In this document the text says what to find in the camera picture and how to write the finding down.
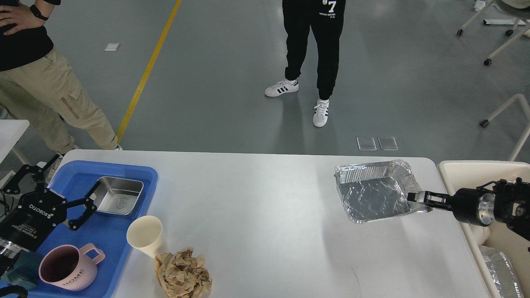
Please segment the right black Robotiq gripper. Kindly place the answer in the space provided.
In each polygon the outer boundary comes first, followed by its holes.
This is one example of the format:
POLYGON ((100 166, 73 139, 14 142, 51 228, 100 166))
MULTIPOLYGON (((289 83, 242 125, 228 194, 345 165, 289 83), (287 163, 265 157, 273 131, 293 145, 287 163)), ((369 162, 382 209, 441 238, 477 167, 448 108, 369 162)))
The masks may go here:
POLYGON ((419 191, 409 193, 407 200, 425 205, 428 209, 452 211, 454 217, 463 223, 489 226, 494 221, 495 195, 488 191, 462 188, 452 196, 432 191, 419 191))

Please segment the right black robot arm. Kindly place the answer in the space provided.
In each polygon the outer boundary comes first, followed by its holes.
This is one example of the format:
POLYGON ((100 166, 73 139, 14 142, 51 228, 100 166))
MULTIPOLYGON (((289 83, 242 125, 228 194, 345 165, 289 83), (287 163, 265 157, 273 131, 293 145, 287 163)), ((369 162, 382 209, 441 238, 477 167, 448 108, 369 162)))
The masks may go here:
POLYGON ((476 188, 461 188, 453 195, 433 191, 409 192, 407 200, 450 211, 459 222, 489 226, 493 220, 525 240, 530 239, 530 185, 518 177, 515 182, 505 179, 490 181, 476 188))

